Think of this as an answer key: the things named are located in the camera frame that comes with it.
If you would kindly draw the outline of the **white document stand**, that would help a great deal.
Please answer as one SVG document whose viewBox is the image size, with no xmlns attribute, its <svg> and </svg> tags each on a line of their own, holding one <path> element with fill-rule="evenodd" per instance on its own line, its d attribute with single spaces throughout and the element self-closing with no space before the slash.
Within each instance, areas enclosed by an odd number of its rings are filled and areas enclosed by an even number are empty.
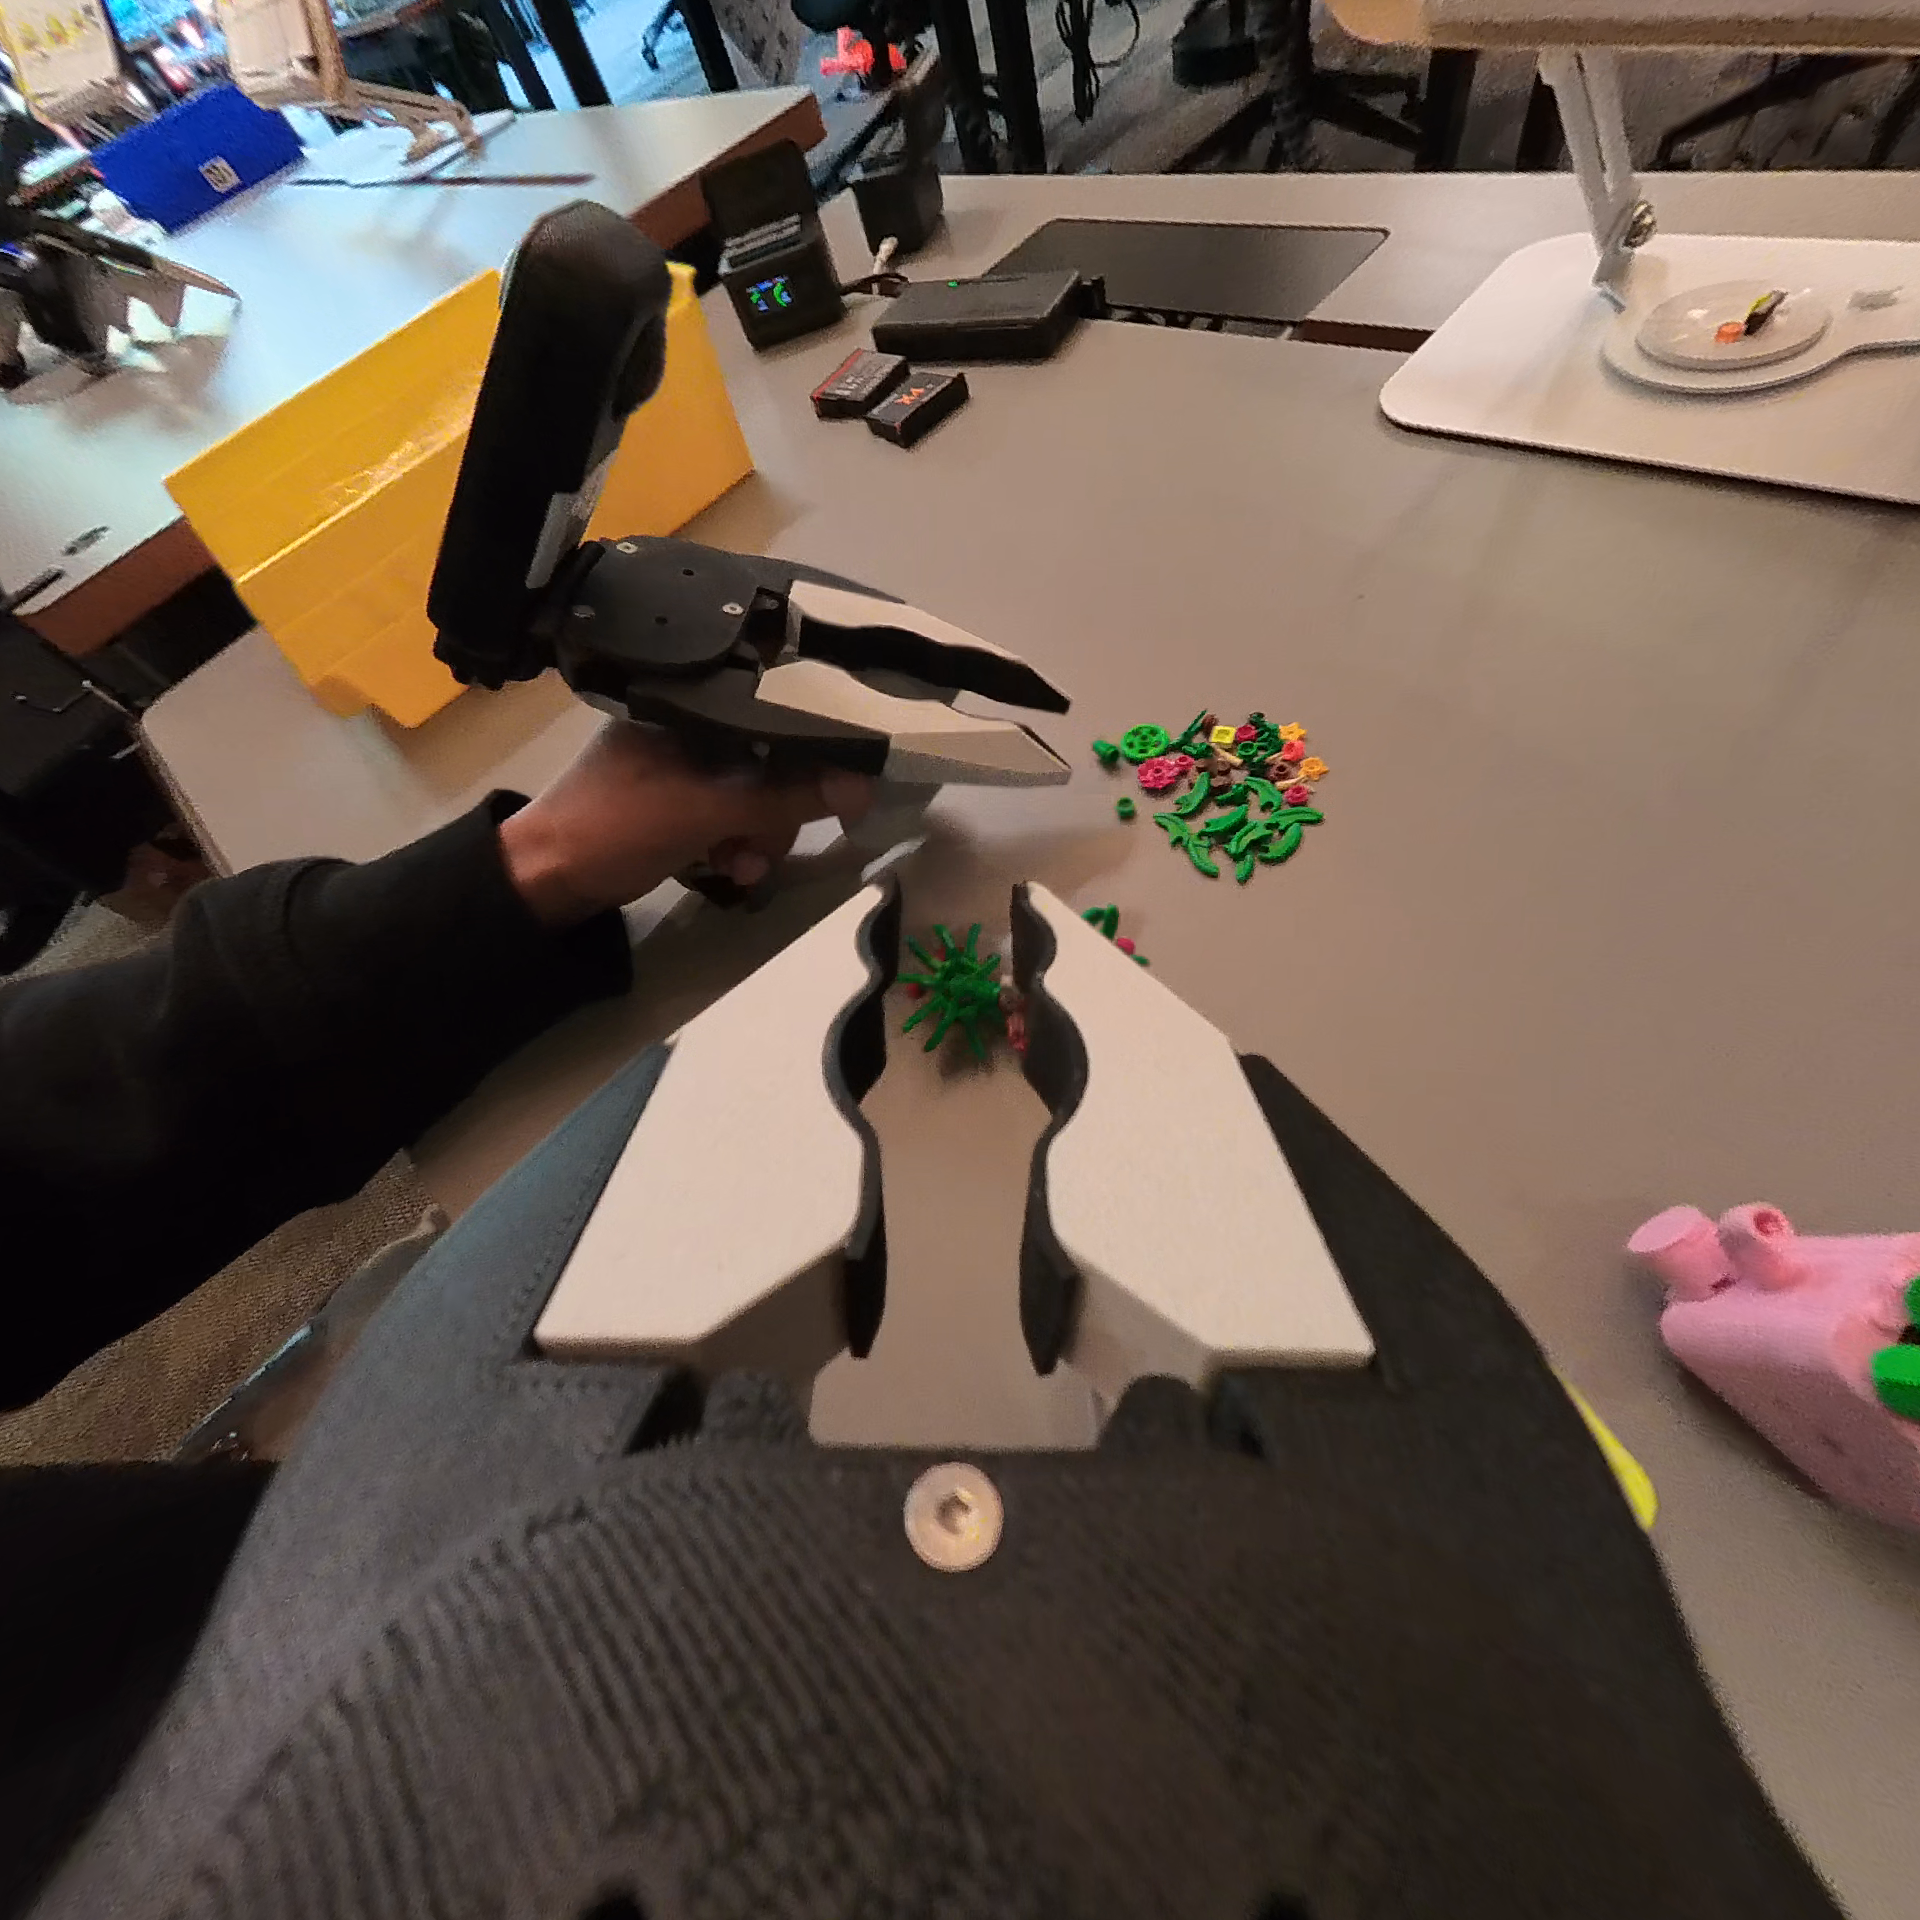
<svg viewBox="0 0 1920 1920">
<path fill-rule="evenodd" d="M 1660 230 L 1621 51 L 1914 57 L 1916 5 L 1335 5 L 1371 42 L 1527 50 L 1588 233 L 1510 256 L 1380 388 L 1488 444 L 1916 507 L 1916 241 Z"/>
</svg>

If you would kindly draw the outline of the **yellow plastic bin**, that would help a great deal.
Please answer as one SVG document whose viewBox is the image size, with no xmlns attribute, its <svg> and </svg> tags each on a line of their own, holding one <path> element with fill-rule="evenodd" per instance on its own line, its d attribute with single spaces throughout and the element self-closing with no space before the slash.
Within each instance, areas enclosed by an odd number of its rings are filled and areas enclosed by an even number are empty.
<svg viewBox="0 0 1920 1920">
<path fill-rule="evenodd" d="M 591 538 L 675 536 L 752 469 L 697 271 L 670 265 L 659 393 L 629 418 Z M 495 331 L 486 271 L 178 466 L 166 491 L 332 716 L 418 727 L 463 686 L 424 599 Z"/>
</svg>

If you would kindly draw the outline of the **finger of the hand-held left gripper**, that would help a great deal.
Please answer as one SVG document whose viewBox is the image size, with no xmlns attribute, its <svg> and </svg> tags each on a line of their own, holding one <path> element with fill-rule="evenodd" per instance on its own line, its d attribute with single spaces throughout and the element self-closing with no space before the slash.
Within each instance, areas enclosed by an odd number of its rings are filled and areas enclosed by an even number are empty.
<svg viewBox="0 0 1920 1920">
<path fill-rule="evenodd" d="M 785 620 L 795 661 L 829 662 L 846 674 L 883 674 L 936 694 L 974 694 L 1007 708 L 1047 716 L 1072 708 L 1067 694 L 1029 661 L 883 596 L 795 583 L 785 599 Z"/>
<path fill-rule="evenodd" d="M 758 678 L 758 706 L 878 736 L 883 780 L 894 783 L 1067 783 L 1072 763 L 1019 721 L 974 716 L 936 696 L 890 694 L 832 662 L 795 661 Z"/>
</svg>

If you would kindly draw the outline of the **pink toy brick plant pot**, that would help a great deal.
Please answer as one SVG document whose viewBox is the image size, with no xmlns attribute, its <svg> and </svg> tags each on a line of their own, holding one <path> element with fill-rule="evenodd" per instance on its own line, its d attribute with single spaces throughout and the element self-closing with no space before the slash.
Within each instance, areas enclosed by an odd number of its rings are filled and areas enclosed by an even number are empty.
<svg viewBox="0 0 1920 1920">
<path fill-rule="evenodd" d="M 1669 1356 L 1828 1502 L 1916 1532 L 1916 1235 L 1671 1204 L 1626 1254 Z"/>
</svg>

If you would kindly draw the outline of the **black open case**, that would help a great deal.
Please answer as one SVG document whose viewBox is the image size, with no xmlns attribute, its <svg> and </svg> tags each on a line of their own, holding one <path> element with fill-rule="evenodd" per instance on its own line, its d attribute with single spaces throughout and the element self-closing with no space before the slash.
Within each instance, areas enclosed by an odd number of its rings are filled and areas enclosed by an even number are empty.
<svg viewBox="0 0 1920 1920">
<path fill-rule="evenodd" d="M 946 84 L 927 68 L 897 81 L 890 116 L 852 170 L 852 196 L 866 244 L 894 259 L 922 251 L 944 220 L 936 146 L 946 125 Z"/>
</svg>

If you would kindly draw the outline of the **paper instruction booklet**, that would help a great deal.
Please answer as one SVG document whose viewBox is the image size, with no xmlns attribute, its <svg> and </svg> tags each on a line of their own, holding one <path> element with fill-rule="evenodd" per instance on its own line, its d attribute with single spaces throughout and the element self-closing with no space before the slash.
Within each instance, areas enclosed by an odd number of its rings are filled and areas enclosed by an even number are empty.
<svg viewBox="0 0 1920 1920">
<path fill-rule="evenodd" d="M 123 94 L 104 5 L 5 5 L 5 51 L 18 91 L 45 125 L 80 125 Z"/>
<path fill-rule="evenodd" d="M 313 108 L 328 118 L 408 135 L 408 165 L 452 146 L 482 149 L 469 111 L 449 94 L 349 75 L 331 5 L 215 5 L 232 84 L 257 108 Z"/>
</svg>

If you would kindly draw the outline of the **black charger case with display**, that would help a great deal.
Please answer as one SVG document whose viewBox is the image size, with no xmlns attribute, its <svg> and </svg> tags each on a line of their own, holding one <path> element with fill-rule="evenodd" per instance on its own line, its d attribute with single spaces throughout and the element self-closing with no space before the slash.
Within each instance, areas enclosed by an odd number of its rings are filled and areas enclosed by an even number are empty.
<svg viewBox="0 0 1920 1920">
<path fill-rule="evenodd" d="M 812 181 L 795 140 L 710 166 L 703 196 L 718 240 L 718 282 L 752 350 L 780 350 L 846 318 Z"/>
</svg>

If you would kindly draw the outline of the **person's left hand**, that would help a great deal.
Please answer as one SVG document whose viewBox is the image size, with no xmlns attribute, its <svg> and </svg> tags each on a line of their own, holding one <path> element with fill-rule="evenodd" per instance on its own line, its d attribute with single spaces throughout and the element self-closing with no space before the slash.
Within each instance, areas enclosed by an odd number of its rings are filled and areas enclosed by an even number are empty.
<svg viewBox="0 0 1920 1920">
<path fill-rule="evenodd" d="M 657 727 L 604 721 L 558 780 L 501 822 L 501 863 L 536 921 L 626 907 L 697 869 L 764 886 L 811 822 L 855 822 L 874 780 L 852 772 L 715 772 Z"/>
</svg>

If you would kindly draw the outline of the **blue plastic bin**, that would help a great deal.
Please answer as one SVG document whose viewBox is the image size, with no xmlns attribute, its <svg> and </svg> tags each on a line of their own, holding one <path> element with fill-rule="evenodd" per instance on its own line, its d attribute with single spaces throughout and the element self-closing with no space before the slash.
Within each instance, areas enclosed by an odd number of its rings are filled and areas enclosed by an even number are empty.
<svg viewBox="0 0 1920 1920">
<path fill-rule="evenodd" d="M 178 235 L 234 196 L 304 161 L 298 132 L 279 108 L 234 84 L 178 100 L 91 153 L 97 181 L 134 220 Z"/>
</svg>

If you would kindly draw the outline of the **pile of small toy bricks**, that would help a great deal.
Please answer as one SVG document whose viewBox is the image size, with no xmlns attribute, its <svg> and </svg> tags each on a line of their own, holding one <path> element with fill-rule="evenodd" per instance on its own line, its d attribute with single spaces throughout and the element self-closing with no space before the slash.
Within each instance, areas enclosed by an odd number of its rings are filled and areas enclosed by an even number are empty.
<svg viewBox="0 0 1920 1920">
<path fill-rule="evenodd" d="M 1133 721 L 1091 736 L 1091 763 L 1141 806 L 1196 876 L 1247 886 L 1292 863 L 1325 822 L 1328 763 L 1302 721 L 1198 708 L 1180 727 Z"/>
</svg>

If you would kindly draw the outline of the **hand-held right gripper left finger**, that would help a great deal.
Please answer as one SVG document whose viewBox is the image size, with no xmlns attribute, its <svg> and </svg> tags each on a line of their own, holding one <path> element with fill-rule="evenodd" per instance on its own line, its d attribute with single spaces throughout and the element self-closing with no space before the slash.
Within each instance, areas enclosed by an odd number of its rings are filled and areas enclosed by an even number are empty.
<svg viewBox="0 0 1920 1920">
<path fill-rule="evenodd" d="M 755 1372 L 811 1403 L 869 1356 L 890 1246 L 861 1096 L 897 949 L 897 879 L 872 879 L 667 1043 L 536 1320 L 541 1357 Z"/>
</svg>

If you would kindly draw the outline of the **green toy brick vine plant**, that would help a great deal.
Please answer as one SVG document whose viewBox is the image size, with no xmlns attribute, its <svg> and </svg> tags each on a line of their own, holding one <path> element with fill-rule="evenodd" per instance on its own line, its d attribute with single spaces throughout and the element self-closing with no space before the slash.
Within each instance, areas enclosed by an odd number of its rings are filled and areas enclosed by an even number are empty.
<svg viewBox="0 0 1920 1920">
<path fill-rule="evenodd" d="M 979 921 L 931 925 L 901 942 L 897 990 L 909 1000 L 901 1035 L 925 1054 L 960 1047 L 986 1064 L 1029 1053 L 1029 993 L 1017 981 L 1014 942 L 991 943 Z"/>
</svg>

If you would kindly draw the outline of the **black office chair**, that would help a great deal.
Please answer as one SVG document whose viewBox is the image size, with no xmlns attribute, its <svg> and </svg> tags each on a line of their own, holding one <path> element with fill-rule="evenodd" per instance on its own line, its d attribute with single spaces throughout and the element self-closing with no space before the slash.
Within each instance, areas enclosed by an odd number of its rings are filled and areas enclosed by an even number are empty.
<svg viewBox="0 0 1920 1920">
<path fill-rule="evenodd" d="M 132 713 L 80 661 L 5 613 L 5 972 L 81 903 L 127 887 L 172 827 Z"/>
</svg>

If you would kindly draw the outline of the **person's left forearm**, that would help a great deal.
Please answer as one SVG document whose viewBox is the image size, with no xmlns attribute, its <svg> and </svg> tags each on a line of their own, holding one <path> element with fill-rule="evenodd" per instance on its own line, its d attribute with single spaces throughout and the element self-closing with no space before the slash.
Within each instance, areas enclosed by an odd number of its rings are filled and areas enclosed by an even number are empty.
<svg viewBox="0 0 1920 1920">
<path fill-rule="evenodd" d="M 618 907 L 555 929 L 517 894 L 517 809 L 206 882 L 157 943 L 5 986 L 5 1410 L 626 993 Z"/>
</svg>

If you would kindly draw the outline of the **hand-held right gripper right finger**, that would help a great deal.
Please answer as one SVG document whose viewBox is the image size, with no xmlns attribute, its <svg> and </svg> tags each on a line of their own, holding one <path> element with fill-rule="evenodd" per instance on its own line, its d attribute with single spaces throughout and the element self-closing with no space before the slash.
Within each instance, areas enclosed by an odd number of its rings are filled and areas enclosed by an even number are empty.
<svg viewBox="0 0 1920 1920">
<path fill-rule="evenodd" d="M 1235 1045 L 1038 882 L 1010 903 L 1029 1164 L 1019 1323 L 1101 1403 L 1141 1378 L 1365 1369 L 1371 1331 Z"/>
</svg>

